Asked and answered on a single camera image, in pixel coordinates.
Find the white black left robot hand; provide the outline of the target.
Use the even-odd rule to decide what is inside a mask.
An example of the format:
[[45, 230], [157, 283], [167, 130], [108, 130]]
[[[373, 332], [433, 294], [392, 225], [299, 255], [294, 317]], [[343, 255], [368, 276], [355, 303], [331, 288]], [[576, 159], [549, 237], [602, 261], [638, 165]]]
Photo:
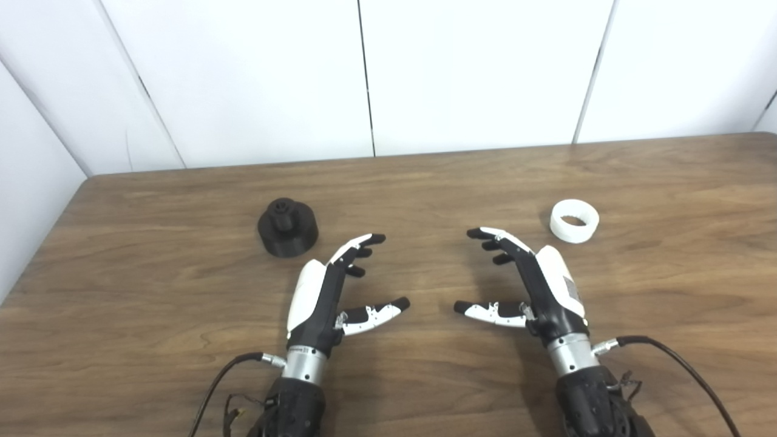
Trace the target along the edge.
[[366, 234], [348, 241], [322, 263], [311, 260], [299, 274], [288, 313], [288, 356], [281, 376], [320, 385], [332, 351], [348, 336], [364, 334], [388, 323], [410, 308], [410, 299], [341, 310], [346, 277], [363, 277], [355, 260], [370, 257], [383, 234]]

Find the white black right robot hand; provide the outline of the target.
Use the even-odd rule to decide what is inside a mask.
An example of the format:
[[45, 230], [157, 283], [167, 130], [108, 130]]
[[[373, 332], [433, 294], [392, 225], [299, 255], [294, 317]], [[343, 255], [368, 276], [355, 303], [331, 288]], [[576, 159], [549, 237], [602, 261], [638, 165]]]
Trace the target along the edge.
[[593, 352], [586, 311], [566, 263], [555, 247], [533, 251], [509, 232], [478, 227], [467, 232], [486, 251], [499, 251], [495, 265], [515, 265], [528, 294], [526, 302], [466, 302], [456, 313], [503, 327], [524, 328], [541, 340], [560, 377], [600, 366]]

